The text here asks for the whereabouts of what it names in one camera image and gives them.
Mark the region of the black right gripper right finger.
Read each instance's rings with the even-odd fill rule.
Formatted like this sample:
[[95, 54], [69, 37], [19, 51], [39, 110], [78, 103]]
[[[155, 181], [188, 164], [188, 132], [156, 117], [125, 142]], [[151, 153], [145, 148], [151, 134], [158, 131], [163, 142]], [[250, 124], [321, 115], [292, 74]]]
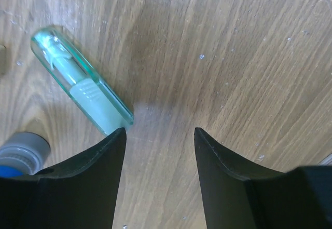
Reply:
[[331, 166], [275, 171], [201, 128], [194, 144], [208, 228], [331, 228]]

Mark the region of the blue ink bottle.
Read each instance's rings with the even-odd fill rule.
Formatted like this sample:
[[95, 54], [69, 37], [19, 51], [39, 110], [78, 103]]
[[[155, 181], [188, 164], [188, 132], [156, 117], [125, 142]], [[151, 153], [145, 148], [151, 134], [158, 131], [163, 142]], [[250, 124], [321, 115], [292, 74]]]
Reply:
[[51, 152], [49, 143], [31, 132], [17, 132], [1, 146], [1, 177], [34, 175], [43, 169]]

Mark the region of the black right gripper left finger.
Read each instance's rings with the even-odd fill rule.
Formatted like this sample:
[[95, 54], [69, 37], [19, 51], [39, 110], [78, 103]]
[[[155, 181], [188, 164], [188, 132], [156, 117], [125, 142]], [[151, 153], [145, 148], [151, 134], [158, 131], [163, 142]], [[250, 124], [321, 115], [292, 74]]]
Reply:
[[1, 178], [1, 228], [112, 228], [127, 135], [35, 175]]

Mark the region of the green highlighter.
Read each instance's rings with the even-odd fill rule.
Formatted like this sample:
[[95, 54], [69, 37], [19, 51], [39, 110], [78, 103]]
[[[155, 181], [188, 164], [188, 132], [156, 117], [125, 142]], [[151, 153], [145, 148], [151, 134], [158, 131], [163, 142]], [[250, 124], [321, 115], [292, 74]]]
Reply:
[[132, 126], [133, 113], [62, 32], [52, 26], [36, 31], [31, 50], [101, 133]]

